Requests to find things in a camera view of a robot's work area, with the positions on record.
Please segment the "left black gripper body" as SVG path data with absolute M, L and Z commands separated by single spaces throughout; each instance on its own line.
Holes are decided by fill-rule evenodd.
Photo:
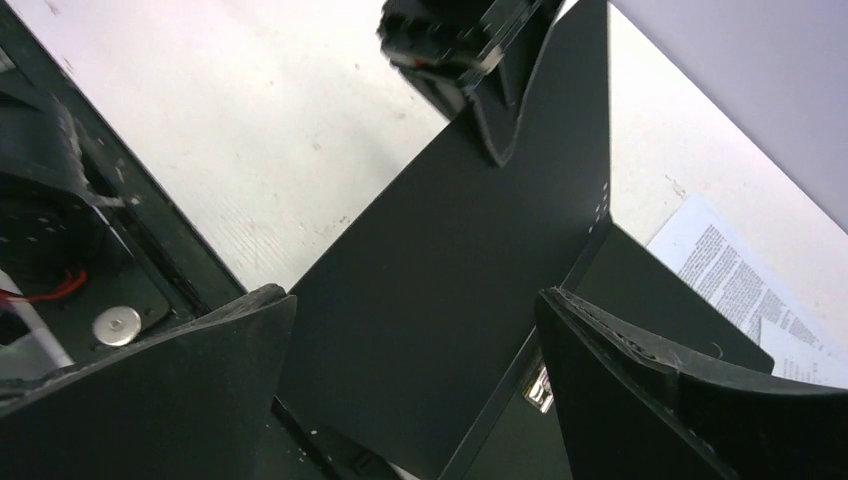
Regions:
M 377 28 L 381 52 L 446 119 L 496 63 L 495 27 L 513 11 L 497 1 L 387 1 Z

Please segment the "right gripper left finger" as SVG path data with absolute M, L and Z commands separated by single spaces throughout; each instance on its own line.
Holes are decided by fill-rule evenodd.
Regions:
M 106 357 L 1 385 L 5 479 L 248 479 L 297 300 L 268 284 Z

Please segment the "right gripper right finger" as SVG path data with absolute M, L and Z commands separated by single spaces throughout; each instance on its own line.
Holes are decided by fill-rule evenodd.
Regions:
M 847 393 L 697 352 L 548 288 L 536 326 L 576 479 L 843 479 Z

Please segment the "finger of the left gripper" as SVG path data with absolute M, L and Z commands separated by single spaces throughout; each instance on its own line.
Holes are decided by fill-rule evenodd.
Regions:
M 565 1 L 497 1 L 511 6 L 495 27 L 489 51 L 497 63 L 468 92 L 467 100 L 482 149 L 495 167 L 503 167 L 516 148 L 529 87 Z

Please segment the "grey and black folder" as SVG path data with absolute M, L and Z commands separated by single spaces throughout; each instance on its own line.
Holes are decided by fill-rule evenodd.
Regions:
M 773 360 L 610 214 L 609 7 L 549 30 L 512 158 L 493 166 L 465 112 L 295 284 L 279 397 L 338 479 L 567 479 L 542 365 L 547 287 L 704 354 Z

